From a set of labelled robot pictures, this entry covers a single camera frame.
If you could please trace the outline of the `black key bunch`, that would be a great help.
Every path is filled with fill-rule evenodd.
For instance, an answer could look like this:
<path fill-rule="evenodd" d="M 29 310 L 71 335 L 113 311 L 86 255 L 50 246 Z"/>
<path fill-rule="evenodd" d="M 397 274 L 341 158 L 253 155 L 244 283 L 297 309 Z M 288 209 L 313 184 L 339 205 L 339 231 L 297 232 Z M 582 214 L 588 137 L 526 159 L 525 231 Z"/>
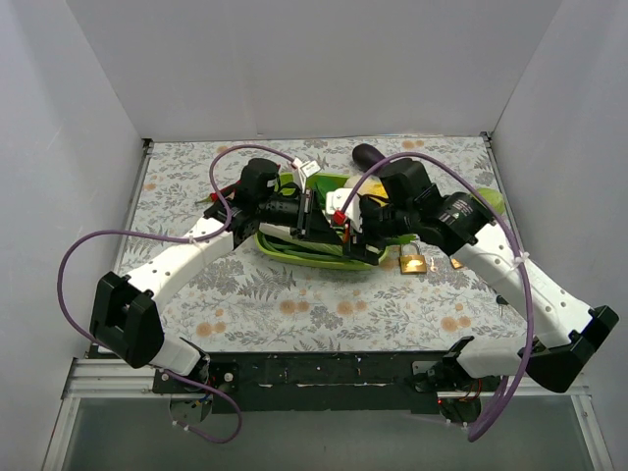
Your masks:
<path fill-rule="evenodd" d="M 508 305 L 508 302 L 501 295 L 497 295 L 496 303 L 499 309 L 499 315 L 502 316 L 504 313 L 505 307 Z"/>

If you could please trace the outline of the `small brass padlock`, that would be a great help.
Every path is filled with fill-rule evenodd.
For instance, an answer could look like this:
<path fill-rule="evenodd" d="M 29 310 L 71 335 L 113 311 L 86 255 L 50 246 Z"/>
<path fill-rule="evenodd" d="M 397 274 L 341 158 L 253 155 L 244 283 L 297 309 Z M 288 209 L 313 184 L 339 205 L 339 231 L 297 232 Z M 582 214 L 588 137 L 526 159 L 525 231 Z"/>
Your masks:
<path fill-rule="evenodd" d="M 455 259 L 455 258 L 450 258 L 449 261 L 450 261 L 451 267 L 454 270 L 459 270 L 459 269 L 462 269 L 464 267 L 464 265 L 460 261 Z"/>

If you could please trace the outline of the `large brass padlock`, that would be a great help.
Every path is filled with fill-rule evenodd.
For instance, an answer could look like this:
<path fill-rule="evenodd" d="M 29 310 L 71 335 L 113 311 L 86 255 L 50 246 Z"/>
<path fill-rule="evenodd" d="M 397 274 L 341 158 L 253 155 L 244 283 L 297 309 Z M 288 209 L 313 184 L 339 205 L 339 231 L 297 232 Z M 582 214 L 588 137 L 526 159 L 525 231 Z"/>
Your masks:
<path fill-rule="evenodd" d="M 428 272 L 425 256 L 417 242 L 409 242 L 399 249 L 399 270 L 401 275 L 419 275 Z"/>

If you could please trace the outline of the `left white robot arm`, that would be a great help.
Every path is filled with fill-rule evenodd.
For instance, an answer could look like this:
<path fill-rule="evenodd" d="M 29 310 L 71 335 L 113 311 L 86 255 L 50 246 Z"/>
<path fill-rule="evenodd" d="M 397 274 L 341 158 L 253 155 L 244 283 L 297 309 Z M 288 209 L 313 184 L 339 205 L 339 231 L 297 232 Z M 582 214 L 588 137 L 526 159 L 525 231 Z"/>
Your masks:
<path fill-rule="evenodd" d="M 278 164 L 253 158 L 235 183 L 214 189 L 213 204 L 184 236 L 173 238 L 170 247 L 123 276 L 113 272 L 103 276 L 89 325 L 92 336 L 132 368 L 170 370 L 185 391 L 201 391 L 209 379 L 204 354 L 189 341 L 165 334 L 161 309 L 208 265 L 254 236 L 263 223 L 325 243 L 338 238 L 307 185 L 319 172 L 318 163 L 294 159 L 290 166 L 293 196 L 280 192 Z"/>

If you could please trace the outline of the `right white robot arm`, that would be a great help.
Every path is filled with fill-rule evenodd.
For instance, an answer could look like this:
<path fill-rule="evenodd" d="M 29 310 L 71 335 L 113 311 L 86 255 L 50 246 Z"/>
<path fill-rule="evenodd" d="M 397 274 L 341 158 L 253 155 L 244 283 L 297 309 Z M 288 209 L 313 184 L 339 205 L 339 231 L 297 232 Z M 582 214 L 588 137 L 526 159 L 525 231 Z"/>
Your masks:
<path fill-rule="evenodd" d="M 616 326 L 617 314 L 589 306 L 551 279 L 475 195 L 441 195 L 421 162 L 400 158 L 374 170 L 387 203 L 369 202 L 357 186 L 326 197 L 350 256 L 375 263 L 372 247 L 414 234 L 472 270 L 527 322 L 522 340 L 459 341 L 443 360 L 445 381 L 462 391 L 480 378 L 526 373 L 551 392 L 566 392 Z"/>

